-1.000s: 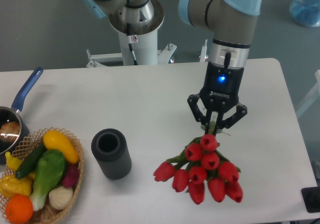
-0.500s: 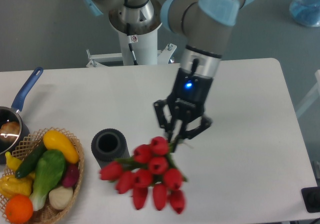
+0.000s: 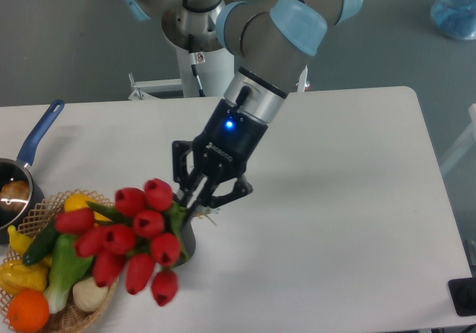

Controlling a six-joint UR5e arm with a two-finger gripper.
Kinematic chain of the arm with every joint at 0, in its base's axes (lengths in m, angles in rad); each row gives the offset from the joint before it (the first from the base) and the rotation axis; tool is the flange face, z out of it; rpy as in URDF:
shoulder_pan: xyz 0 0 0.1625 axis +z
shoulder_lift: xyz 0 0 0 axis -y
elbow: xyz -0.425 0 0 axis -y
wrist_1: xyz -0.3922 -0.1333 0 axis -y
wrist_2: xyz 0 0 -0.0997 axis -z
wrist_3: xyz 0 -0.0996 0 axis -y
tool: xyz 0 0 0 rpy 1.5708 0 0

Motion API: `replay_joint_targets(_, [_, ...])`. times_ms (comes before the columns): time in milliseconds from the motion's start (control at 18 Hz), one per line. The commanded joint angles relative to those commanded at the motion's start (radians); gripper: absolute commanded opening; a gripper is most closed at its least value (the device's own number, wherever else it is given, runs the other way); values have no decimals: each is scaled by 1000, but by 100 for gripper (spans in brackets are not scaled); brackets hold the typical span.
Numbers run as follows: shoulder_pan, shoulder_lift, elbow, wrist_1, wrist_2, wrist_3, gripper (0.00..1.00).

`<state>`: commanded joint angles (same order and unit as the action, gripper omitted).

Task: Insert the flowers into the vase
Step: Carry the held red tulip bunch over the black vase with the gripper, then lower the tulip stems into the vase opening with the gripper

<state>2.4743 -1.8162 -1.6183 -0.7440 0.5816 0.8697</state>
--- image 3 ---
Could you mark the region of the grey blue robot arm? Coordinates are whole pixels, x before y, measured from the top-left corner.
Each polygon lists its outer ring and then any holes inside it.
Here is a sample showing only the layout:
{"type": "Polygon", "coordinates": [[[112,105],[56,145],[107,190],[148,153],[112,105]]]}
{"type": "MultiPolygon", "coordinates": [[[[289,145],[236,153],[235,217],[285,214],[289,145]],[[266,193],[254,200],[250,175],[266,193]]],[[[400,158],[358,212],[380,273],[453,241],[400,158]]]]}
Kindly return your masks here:
{"type": "Polygon", "coordinates": [[[126,0],[141,19],[162,20],[165,36],[198,54],[223,49],[242,59],[208,123],[173,143],[176,201],[189,216],[248,195],[248,159],[298,82],[329,27],[363,0],[126,0]]]}

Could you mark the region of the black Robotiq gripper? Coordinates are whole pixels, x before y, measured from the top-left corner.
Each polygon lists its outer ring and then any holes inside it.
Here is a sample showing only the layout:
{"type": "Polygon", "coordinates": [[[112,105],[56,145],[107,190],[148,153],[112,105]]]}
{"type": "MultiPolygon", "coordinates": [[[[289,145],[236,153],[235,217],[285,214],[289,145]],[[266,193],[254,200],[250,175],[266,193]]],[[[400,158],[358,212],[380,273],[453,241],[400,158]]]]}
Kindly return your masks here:
{"type": "Polygon", "coordinates": [[[193,217],[212,213],[251,194],[253,187],[245,178],[245,171],[248,159],[267,129],[267,124],[220,100],[200,135],[192,142],[175,140],[172,144],[178,204],[181,207],[189,204],[204,177],[205,185],[193,202],[193,217]],[[232,179],[233,186],[227,193],[215,195],[220,184],[232,179]]]}

